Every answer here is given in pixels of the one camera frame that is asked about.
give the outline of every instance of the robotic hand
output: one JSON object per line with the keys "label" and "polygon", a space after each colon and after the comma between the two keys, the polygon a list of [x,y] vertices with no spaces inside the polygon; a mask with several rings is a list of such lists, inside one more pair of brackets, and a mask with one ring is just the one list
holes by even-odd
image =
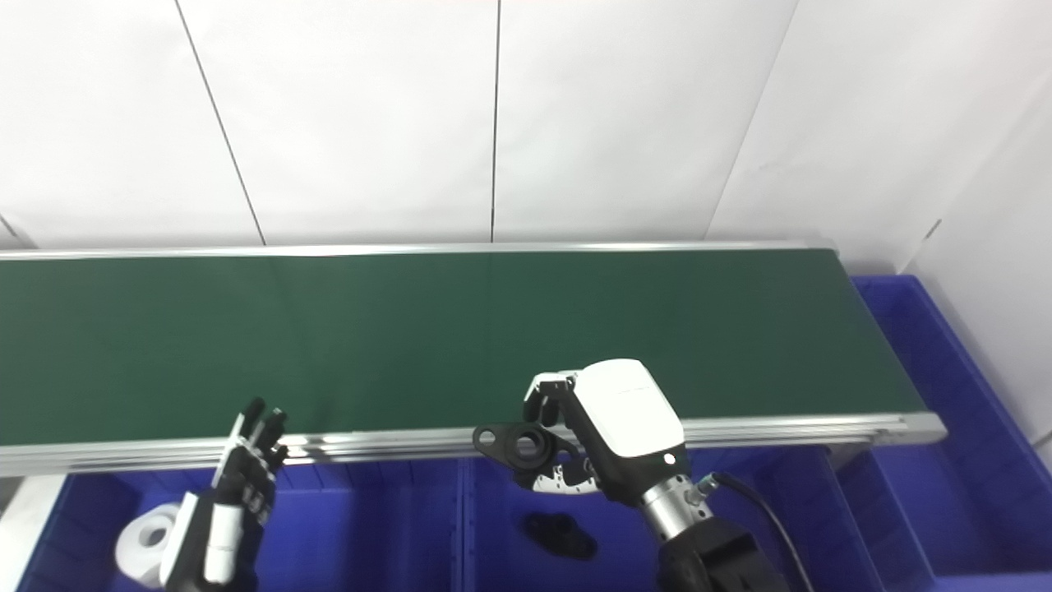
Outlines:
{"label": "robotic hand", "polygon": [[[545,429],[560,415],[585,455]],[[601,491],[643,512],[661,545],[663,590],[788,592],[752,535],[713,516],[705,504],[704,488],[690,479],[683,425],[640,362],[611,360],[539,374],[526,393],[523,419],[480,426],[476,449],[509,467],[526,489]],[[523,443],[531,450],[524,451]],[[561,452],[568,455],[563,462]]]}
{"label": "robotic hand", "polygon": [[275,499],[275,475],[288,450],[278,446],[281,410],[262,420],[256,399],[238,415],[223,456],[202,493],[186,492],[161,558],[167,592],[256,590],[256,555]]}

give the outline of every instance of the black plastic part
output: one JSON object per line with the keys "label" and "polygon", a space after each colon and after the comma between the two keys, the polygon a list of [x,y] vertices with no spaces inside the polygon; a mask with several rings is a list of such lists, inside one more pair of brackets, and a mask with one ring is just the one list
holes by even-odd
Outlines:
{"label": "black plastic part", "polygon": [[[485,434],[492,435],[491,443],[483,442]],[[519,441],[523,438],[532,444],[532,450],[527,451],[519,447]],[[485,456],[511,469],[514,472],[513,481],[525,489],[532,489],[533,482],[539,475],[547,477],[554,475],[554,466],[558,464],[560,452],[570,455],[570,463],[567,465],[573,467],[571,475],[569,475],[573,482],[570,483],[570,479],[567,478],[567,485],[578,485],[591,477],[590,474],[581,470],[585,467],[585,463],[576,447],[538,424],[479,426],[471,435],[471,444]]]}
{"label": "black plastic part", "polygon": [[[643,494],[654,485],[676,475],[690,474],[686,445],[632,458],[614,454],[573,393],[572,383],[541,383],[523,405],[523,415],[526,420],[550,420],[553,424],[552,409],[562,411],[567,427],[572,426],[573,434],[591,463],[599,488],[611,502],[634,508]],[[671,464],[666,455],[671,455]]]}
{"label": "black plastic part", "polygon": [[658,585],[664,592],[790,592],[752,535],[716,516],[662,545]]}
{"label": "black plastic part", "polygon": [[599,545],[581,530],[569,514],[533,512],[523,518],[523,532],[552,555],[587,560],[595,556]]}

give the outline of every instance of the white tape roll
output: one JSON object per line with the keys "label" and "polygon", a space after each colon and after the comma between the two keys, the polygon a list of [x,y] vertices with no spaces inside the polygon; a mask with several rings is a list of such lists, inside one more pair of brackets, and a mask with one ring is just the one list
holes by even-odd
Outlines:
{"label": "white tape roll", "polygon": [[161,588],[161,554],[178,511],[178,504],[158,506],[124,527],[114,551],[121,573],[146,588]]}

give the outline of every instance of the blue storage bin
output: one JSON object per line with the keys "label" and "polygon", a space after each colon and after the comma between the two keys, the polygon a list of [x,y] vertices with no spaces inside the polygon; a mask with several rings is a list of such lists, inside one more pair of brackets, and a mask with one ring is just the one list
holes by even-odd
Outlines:
{"label": "blue storage bin", "polygon": [[[289,467],[257,560],[260,591],[460,589],[461,461]],[[142,592],[117,571],[124,526],[210,471],[75,475],[20,591]]]}
{"label": "blue storage bin", "polygon": [[913,275],[855,285],[949,436],[838,472],[891,591],[1052,590],[1052,478]]}
{"label": "blue storage bin", "polygon": [[[818,591],[877,592],[879,579],[822,448],[691,452],[694,477],[727,471],[769,499],[801,548]],[[642,514],[601,494],[541,495],[512,484],[506,469],[477,460],[467,467],[465,590],[480,592],[656,590],[658,542]],[[750,529],[800,590],[766,517],[733,491],[717,490],[717,515]],[[551,555],[523,534],[531,512],[566,512],[599,543],[590,560]]]}
{"label": "blue storage bin", "polygon": [[[820,592],[1052,590],[1052,478],[915,278],[855,284],[949,437],[863,453],[835,473],[817,447],[692,451],[693,476],[727,471],[760,491]],[[114,564],[121,529],[209,476],[72,476],[20,590],[141,590]],[[800,590],[755,508],[732,491],[709,502]],[[533,511],[572,515],[596,556],[541,549],[520,530]],[[262,591],[651,591],[656,552],[638,511],[599,494],[534,494],[471,458],[286,469],[257,567]]]}

